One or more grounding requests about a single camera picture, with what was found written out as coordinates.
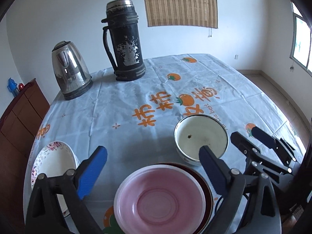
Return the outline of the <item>stainless steel bowl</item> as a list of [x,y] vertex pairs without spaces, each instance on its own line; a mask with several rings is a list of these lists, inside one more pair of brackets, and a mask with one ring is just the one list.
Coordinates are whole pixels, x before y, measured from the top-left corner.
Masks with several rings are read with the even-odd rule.
[[212,195],[212,191],[211,191],[207,181],[196,170],[193,170],[192,168],[190,168],[184,164],[173,163],[173,162],[161,162],[159,164],[166,164],[166,165],[175,166],[177,168],[180,168],[180,169],[186,171],[187,173],[189,173],[199,183],[199,185],[202,188],[203,193],[205,195],[206,208],[205,208],[204,217],[203,217],[199,227],[196,229],[196,231],[194,233],[195,234],[204,233],[204,230],[207,228],[207,226],[208,226],[208,224],[212,218],[212,213],[213,213],[213,195]]

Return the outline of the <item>white bowl pink flowers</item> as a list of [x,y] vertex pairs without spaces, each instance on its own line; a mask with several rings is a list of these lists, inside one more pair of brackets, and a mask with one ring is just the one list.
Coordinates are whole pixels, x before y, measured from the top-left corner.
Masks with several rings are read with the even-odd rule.
[[39,174],[47,177],[62,176],[69,169],[77,169],[80,162],[65,142],[54,141],[43,147],[36,156],[31,170],[31,189]]

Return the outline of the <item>white enamel bowl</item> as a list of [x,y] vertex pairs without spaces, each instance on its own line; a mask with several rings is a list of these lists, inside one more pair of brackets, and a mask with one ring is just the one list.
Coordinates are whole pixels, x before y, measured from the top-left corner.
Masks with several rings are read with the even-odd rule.
[[174,129],[179,156],[188,164],[199,166],[199,149],[208,146],[219,159],[227,150],[229,136],[223,125],[208,115],[190,115],[181,119]]

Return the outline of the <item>red plastic bowl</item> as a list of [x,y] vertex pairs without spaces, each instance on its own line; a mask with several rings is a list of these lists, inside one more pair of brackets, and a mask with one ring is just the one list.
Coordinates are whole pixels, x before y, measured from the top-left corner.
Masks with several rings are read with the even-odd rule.
[[115,219],[124,233],[194,233],[206,210],[198,181],[166,164],[130,174],[114,198]]

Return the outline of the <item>white plate red flowers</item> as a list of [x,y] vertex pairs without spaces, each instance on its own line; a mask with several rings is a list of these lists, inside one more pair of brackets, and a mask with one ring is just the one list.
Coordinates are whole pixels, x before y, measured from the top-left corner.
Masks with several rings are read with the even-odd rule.
[[[71,149],[71,147],[69,147],[68,150],[69,154],[72,156],[72,158],[74,159],[74,167],[72,167],[72,164],[70,164],[69,169],[73,169],[73,170],[77,170],[78,166],[80,165],[80,162],[78,160],[78,157],[74,154],[73,150]],[[71,178],[71,182],[74,185],[75,190],[77,190],[77,184],[76,181],[74,180],[74,175],[76,173],[74,173],[73,175],[70,176]],[[60,208],[62,210],[62,214],[63,217],[66,218],[67,216],[70,215],[66,200],[65,200],[65,196],[63,194],[58,194],[58,199],[59,199],[59,204],[60,204]]]

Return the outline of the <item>white printed tablecloth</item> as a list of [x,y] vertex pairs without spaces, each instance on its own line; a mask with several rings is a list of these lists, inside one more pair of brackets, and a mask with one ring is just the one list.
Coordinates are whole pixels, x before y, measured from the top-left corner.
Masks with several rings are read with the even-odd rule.
[[108,160],[85,204],[104,233],[120,233],[112,214],[117,188],[132,172],[159,162],[184,163],[174,140],[176,124],[188,115],[204,114],[227,133],[250,137],[253,126],[284,138],[304,151],[307,127],[298,115],[287,117],[272,95],[231,66],[209,54],[182,54],[145,60],[145,75],[130,82],[115,79],[112,68],[93,73],[93,86],[65,100],[58,94],[45,115],[32,146],[24,181],[28,205],[38,173],[37,156],[53,141],[67,143],[80,161],[97,146]]

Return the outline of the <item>brown wooden sideboard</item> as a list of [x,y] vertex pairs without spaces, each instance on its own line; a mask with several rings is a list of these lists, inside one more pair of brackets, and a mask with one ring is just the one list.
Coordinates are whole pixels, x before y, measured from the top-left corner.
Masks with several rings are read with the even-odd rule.
[[1,214],[24,228],[23,183],[28,157],[50,108],[36,79],[27,83],[1,117]]

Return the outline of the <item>green framed window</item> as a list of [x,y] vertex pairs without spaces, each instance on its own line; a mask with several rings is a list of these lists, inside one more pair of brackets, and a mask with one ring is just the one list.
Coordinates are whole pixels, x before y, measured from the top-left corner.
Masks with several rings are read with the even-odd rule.
[[311,75],[311,29],[294,2],[291,2],[291,9],[293,42],[290,58]]

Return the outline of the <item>stainless steel electric kettle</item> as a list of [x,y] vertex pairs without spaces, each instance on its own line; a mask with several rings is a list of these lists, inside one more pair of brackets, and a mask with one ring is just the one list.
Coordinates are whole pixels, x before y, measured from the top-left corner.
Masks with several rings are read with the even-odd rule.
[[71,41],[61,41],[55,45],[52,50],[52,66],[65,100],[82,96],[93,85],[85,61]]

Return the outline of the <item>blue thermos bottle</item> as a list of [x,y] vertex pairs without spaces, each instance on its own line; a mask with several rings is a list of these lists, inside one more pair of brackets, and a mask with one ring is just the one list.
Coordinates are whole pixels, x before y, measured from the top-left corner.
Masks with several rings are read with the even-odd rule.
[[13,94],[14,97],[16,97],[19,94],[19,89],[17,87],[17,83],[12,78],[8,79],[7,88],[9,90],[9,92],[11,92]]

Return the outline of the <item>black thermos flask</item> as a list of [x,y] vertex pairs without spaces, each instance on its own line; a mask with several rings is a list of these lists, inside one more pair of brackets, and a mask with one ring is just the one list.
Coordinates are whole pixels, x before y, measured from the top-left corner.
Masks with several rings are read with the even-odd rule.
[[103,44],[117,81],[133,81],[145,75],[138,30],[138,15],[132,0],[114,0],[106,5],[102,23]]

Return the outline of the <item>bamboo window blind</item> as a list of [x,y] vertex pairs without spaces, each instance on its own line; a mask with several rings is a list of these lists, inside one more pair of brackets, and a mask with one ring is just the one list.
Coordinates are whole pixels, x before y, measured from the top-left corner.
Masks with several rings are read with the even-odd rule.
[[148,27],[218,28],[217,0],[144,0]]

